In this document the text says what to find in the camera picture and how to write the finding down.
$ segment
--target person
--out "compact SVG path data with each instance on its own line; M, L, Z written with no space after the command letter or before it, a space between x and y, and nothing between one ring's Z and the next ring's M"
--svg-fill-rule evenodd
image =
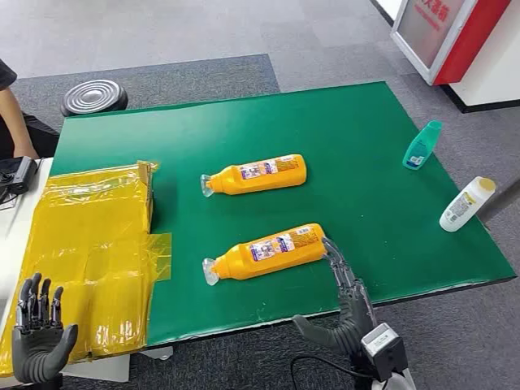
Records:
M58 132L22 112L9 88L17 74L0 59L0 159L53 157Z

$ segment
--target person's arm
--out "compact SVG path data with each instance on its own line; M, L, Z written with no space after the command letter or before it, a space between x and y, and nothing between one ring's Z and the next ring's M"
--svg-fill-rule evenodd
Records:
M18 100L9 87L0 91L0 116L4 119L14 143L14 157L39 158L25 126Z

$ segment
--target teal bottle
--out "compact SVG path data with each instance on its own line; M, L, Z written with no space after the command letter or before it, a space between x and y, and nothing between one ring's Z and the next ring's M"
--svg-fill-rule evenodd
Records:
M438 120L428 122L408 146L403 158L403 165L415 171L424 165L433 152L442 127L442 123Z

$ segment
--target yellow bottle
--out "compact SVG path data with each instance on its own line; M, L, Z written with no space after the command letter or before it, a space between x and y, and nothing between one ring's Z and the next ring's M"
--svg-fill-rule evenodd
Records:
M208 284L219 279L249 279L269 272L319 260L326 254L325 234L317 223L308 223L285 232L235 245L217 260L205 258L202 269Z
M252 193L264 189L279 189L305 183L306 162L301 154L271 158L244 165L231 165L216 175L201 176L202 193Z

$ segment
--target clear bottle cap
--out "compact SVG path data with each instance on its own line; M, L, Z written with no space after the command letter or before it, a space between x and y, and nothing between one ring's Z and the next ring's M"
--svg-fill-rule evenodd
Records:
M211 187L208 187L208 183L211 181L211 177L208 175L201 175L201 188L202 189L202 194L205 197L210 197L214 192Z
M442 128L442 122L439 120L431 120L426 124L429 128L435 128L435 130L440 131Z
M202 270L205 272L206 283L214 286L220 279L217 272L213 271L214 260L212 258L205 258L202 261Z

